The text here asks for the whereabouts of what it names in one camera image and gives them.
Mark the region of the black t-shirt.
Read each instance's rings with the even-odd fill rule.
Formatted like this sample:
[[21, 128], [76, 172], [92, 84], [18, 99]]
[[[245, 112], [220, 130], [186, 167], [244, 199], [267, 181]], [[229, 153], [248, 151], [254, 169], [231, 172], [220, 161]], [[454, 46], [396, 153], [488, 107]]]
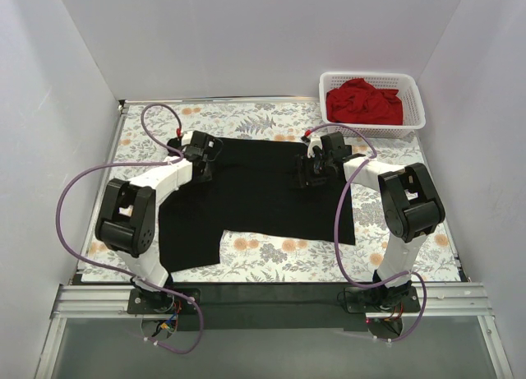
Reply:
[[[170, 272], [219, 263], [226, 231], [334, 241], [336, 207], [344, 183], [294, 189], [299, 142], [223, 140], [212, 179], [188, 183], [159, 208], [159, 254]], [[344, 201], [339, 242], [354, 244], [351, 196]]]

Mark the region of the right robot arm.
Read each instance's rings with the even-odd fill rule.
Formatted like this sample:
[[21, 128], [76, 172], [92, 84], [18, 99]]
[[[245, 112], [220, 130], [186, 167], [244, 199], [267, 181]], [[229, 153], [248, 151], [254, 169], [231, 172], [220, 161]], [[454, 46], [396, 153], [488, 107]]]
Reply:
[[356, 303], [382, 311], [400, 306], [412, 292], [413, 267], [422, 245], [445, 220], [445, 207], [427, 167], [422, 163], [383, 163], [375, 151], [354, 154], [340, 132], [313, 136], [306, 131], [302, 141], [307, 144], [307, 153], [296, 161], [299, 187], [319, 187], [333, 178], [344, 181], [335, 213], [335, 245], [339, 244], [340, 219], [350, 187], [357, 184], [380, 193], [390, 231], [387, 248], [371, 284], [350, 280], [350, 293]]

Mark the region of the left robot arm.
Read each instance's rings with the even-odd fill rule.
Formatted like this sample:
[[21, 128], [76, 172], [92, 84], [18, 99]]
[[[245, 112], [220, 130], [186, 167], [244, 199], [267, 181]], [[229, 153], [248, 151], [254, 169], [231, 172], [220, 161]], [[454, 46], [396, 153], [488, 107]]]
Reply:
[[95, 237], [123, 260], [141, 300], [158, 313], [168, 312], [175, 303], [174, 292], [167, 288], [172, 276], [154, 246], [159, 207], [181, 186], [210, 181], [211, 163], [224, 145], [220, 138], [198, 131], [173, 142], [178, 151], [161, 165], [128, 180], [108, 182], [95, 226]]

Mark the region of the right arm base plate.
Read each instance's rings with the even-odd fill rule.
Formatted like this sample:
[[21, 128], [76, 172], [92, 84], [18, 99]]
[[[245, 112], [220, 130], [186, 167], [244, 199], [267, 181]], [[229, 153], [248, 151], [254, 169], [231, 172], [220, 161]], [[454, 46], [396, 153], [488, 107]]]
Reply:
[[337, 302], [349, 313], [418, 313], [421, 311], [417, 290], [413, 286], [360, 289], [347, 287], [337, 294]]

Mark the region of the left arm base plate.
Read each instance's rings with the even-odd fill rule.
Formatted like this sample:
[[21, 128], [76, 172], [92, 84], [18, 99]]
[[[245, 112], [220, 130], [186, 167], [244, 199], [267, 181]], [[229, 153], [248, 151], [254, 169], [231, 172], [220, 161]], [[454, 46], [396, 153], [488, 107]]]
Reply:
[[200, 302], [200, 290], [183, 288], [176, 289], [176, 292], [184, 295], [184, 298], [174, 296], [164, 291], [149, 291], [134, 288], [129, 295], [127, 313], [132, 315], [168, 315], [175, 312], [195, 314], [196, 308], [192, 302]]

